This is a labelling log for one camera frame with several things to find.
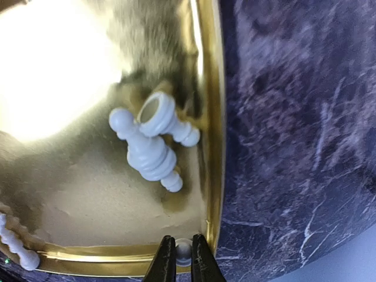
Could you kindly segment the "white chess pawn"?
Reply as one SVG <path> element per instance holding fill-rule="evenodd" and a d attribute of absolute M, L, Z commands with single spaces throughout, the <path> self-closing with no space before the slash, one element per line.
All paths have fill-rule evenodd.
<path fill-rule="evenodd" d="M 176 240 L 176 264 L 179 267 L 188 267 L 192 263 L 192 240 L 177 239 Z"/>

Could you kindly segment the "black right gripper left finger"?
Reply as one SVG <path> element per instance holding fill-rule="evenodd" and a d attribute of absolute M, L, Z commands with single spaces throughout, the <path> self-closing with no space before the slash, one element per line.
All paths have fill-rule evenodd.
<path fill-rule="evenodd" d="M 151 262 L 143 282 L 176 281 L 176 242 L 172 236 L 164 236 Z"/>

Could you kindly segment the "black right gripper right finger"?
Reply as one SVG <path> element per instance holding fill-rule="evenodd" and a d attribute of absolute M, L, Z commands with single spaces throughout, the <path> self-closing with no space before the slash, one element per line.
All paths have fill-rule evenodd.
<path fill-rule="evenodd" d="M 202 234 L 193 236 L 191 281 L 226 282 L 207 240 Z"/>

